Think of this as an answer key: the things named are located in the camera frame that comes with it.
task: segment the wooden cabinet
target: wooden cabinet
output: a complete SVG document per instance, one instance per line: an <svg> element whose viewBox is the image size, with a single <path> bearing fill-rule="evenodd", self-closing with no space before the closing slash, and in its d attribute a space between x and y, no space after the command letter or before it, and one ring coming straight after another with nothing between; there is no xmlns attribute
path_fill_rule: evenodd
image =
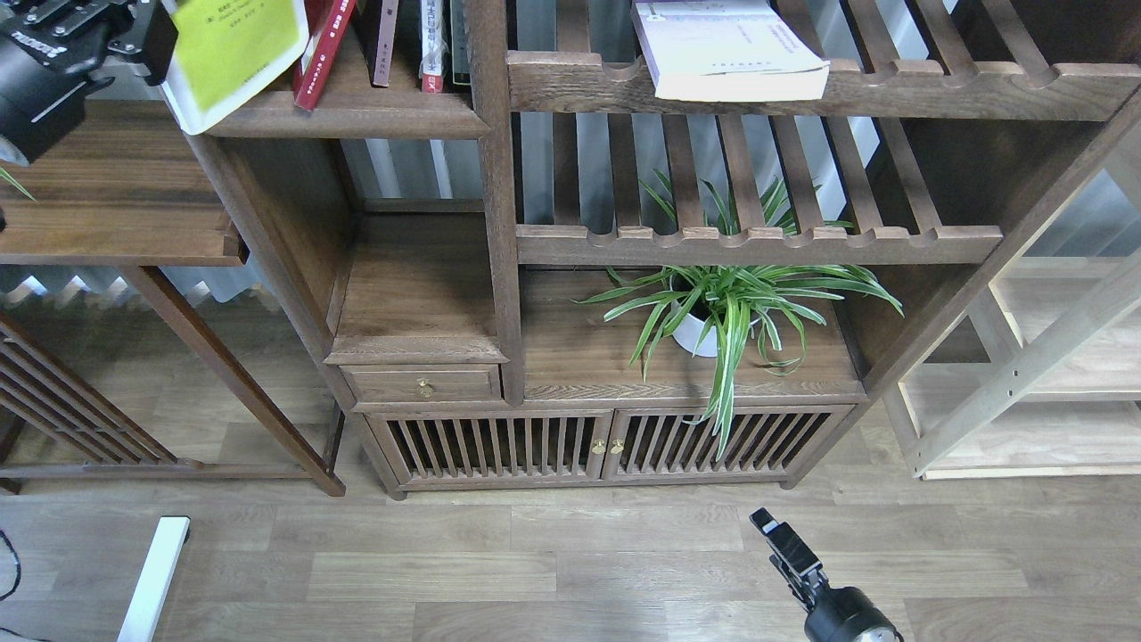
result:
<svg viewBox="0 0 1141 642"><path fill-rule="evenodd" d="M341 408L369 413L365 448L397 497L428 486L681 479L670 473L678 460L665 457L663 468L656 450L672 429L659 422L650 429L647 422L657 421L646 417L702 407L710 368L663 344L649 380L628 371L638 318L604 325L601 308L569 300L605 287L601 266L868 265L904 301L905 317L880 301L850 299L824 310L828 326L812 330L815 352L794 376L770 376L759 364L738 375L737 404L746 416L812 416L812 424L795 429L811 438L771 453L746 448L739 462L738 453L725 462L698 456L685 476L795 485L922 361L1141 117L1134 97L1141 5L1126 0L961 2L954 15L942 2L907 0L928 59L900 57L875 3L843 1L860 59L831 59L824 99L771 104L655 99L640 58L604 63L585 50L585 3L557 5L557 50L526 51L509 47L515 13L503 0L468 0L470 97L419 92L412 67L396 70L393 88L371 89L361 59L347 55L311 114L293 109L288 89L277 87L191 141ZM807 3L774 5L819 51ZM520 160L525 133L512 124L520 112L548 114L553 132L551 211L539 219L521 216L520 174L534 168ZM586 112L606 114L608 157L577 155L585 136L577 114ZM695 149L696 121L687 114L715 115L712 154ZM869 162L848 116L873 116L880 145ZM636 139L636 117L657 119L655 139ZM767 119L796 234L761 218L746 136L755 119ZM850 228L824 225L802 127L827 139ZM354 243L355 211L364 203L346 189L342 154L330 143L353 137L478 140L480 211L467 203L448 211L446 201L386 203L389 212L407 213L365 216ZM639 205L629 169L642 144L664 148L677 225ZM723 236L704 221L702 159L722 163L742 234ZM613 201L613 211L599 211L581 192L585 177L598 176L584 163L599 162L609 164L604 200ZM364 395L357 381L361 373L455 365L497 369L501 397L406 400L388 384ZM503 457L499 439L470 432L493 424L525 458ZM747 439L758 425L768 424L746 422L737 437ZM624 432L615 437L614 430ZM597 441L609 453L616 439L623 454L593 455ZM429 442L442 450L422 450ZM500 455L489 458L495 445ZM540 458L531 460L536 448ZM646 453L655 456L646 460ZM509 464L527 476L500 474Z"/></svg>

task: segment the drawer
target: drawer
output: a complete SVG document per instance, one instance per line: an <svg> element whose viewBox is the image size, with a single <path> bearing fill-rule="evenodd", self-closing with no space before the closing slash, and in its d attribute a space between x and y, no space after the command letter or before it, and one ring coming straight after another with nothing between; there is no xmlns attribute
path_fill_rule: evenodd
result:
<svg viewBox="0 0 1141 642"><path fill-rule="evenodd" d="M342 366L357 404L501 399L499 366Z"/></svg>

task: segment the slatted cabinet door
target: slatted cabinet door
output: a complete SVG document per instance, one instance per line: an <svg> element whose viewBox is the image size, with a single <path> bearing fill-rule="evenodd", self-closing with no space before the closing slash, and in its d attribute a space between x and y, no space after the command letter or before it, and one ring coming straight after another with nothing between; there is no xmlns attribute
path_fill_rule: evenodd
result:
<svg viewBox="0 0 1141 642"><path fill-rule="evenodd" d="M717 460L718 438L711 422L698 422L693 408L618 411L610 429L602 480L783 481L806 446L826 434L851 406L739 408L729 445Z"/></svg>
<svg viewBox="0 0 1141 642"><path fill-rule="evenodd" d="M405 488L598 480L610 412L366 415Z"/></svg>

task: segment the white flower pot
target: white flower pot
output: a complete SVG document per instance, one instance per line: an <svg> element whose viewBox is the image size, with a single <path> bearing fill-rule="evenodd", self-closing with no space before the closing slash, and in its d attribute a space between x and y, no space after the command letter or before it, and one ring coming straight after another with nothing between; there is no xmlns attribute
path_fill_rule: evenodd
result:
<svg viewBox="0 0 1141 642"><path fill-rule="evenodd" d="M699 346L697 340L702 336L702 328L705 327L705 320L698 318L693 314L687 314L681 320L681 325L678 330L673 332L673 341L678 342L678 346L689 351L690 355L697 357L717 357L717 328L710 328L710 334L705 335L705 341Z"/></svg>

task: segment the spider plant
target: spider plant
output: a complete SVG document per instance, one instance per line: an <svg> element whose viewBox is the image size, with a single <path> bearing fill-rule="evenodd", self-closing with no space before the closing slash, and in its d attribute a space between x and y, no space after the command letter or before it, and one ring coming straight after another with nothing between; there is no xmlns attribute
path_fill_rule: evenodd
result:
<svg viewBox="0 0 1141 642"><path fill-rule="evenodd" d="M661 171L656 173L672 195L669 178ZM710 190L718 208L715 222L710 220L710 212L705 212L706 224L715 224L722 234L739 233L741 224L733 198L723 197L707 180L702 182ZM677 212L670 200L657 194L646 182L642 182L642 187L650 193L666 214L677 220ZM769 184L761 202L764 206L764 220L769 226L780 227L787 234L796 231L795 214L788 206L788 192L783 179L775 178ZM806 320L820 326L827 324L824 315L803 302L798 302L798 299L840 300L844 298L840 292L851 292L881 298L903 314L899 300L880 284L875 274L857 265L666 265L654 274L633 279L623 278L609 267L607 271L617 286L578 302L613 300L642 287L658 286L654 293L621 302L602 315L604 320L610 320L632 309L650 308L629 364L633 366L645 356L644 380L658 343L673 335L686 315L696 310L699 312L698 317L705 316L698 343L711 333L714 334L718 341L718 355L710 399L697 422L712 421L712 434L719 437L717 460L725 456L725 449L729 444L734 414L734 380L750 339L755 338L758 353L766 367L774 375L787 376L795 372L807 357ZM800 341L800 356L795 359L776 361L769 358L769 350L780 352L785 348L782 330L777 325L780 318L787 320Z"/></svg>
<svg viewBox="0 0 1141 642"><path fill-rule="evenodd" d="M32 198L33 201L35 200L35 196L33 196L31 193L29 193L29 190L25 189L24 186L21 185L18 180L16 180L15 178L13 178L13 176L10 173L8 173L8 170L5 169L5 168L2 168L2 166L0 166L0 178L3 178L13 187L19 189L21 193L24 194L25 196Z"/></svg>

